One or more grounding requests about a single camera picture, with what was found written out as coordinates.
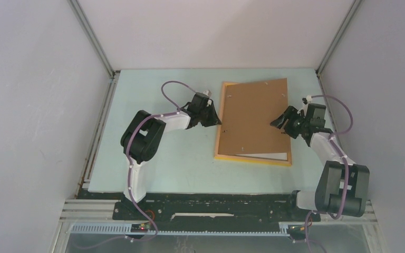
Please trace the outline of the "building and sky photo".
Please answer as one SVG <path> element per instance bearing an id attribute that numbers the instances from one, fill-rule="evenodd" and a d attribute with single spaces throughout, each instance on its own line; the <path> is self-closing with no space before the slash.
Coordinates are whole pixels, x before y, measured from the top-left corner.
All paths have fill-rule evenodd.
<path id="1" fill-rule="evenodd" d="M 287 153 L 256 153 L 256 154 L 237 154 L 241 157 L 251 157 L 267 160 L 282 160 L 287 161 Z"/>

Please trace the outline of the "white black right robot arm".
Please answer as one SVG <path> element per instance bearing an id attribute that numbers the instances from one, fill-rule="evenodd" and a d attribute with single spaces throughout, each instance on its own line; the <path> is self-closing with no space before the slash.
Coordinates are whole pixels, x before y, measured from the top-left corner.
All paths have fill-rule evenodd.
<path id="1" fill-rule="evenodd" d="M 325 127 L 326 106 L 308 103 L 300 110 L 289 106 L 271 126 L 296 139 L 303 138 L 324 168 L 315 191 L 295 190 L 286 205 L 286 215 L 300 220 L 307 210 L 341 216 L 361 217 L 368 200 L 370 171 L 355 163 L 339 147 L 331 129 Z"/>

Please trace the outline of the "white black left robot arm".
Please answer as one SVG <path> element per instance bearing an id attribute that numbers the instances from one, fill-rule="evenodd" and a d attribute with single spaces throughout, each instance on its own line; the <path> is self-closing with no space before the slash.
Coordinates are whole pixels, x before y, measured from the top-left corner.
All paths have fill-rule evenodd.
<path id="1" fill-rule="evenodd" d="M 127 158 L 127 185 L 123 192 L 130 200 L 125 212 L 132 219 L 140 219 L 146 209 L 141 200 L 147 193 L 147 169 L 144 169 L 159 149 L 163 135 L 175 130 L 188 130 L 198 124 L 203 127 L 221 125 L 213 100 L 206 93 L 197 92 L 192 100 L 176 111 L 150 114 L 140 110 L 121 137 L 120 144 Z"/>

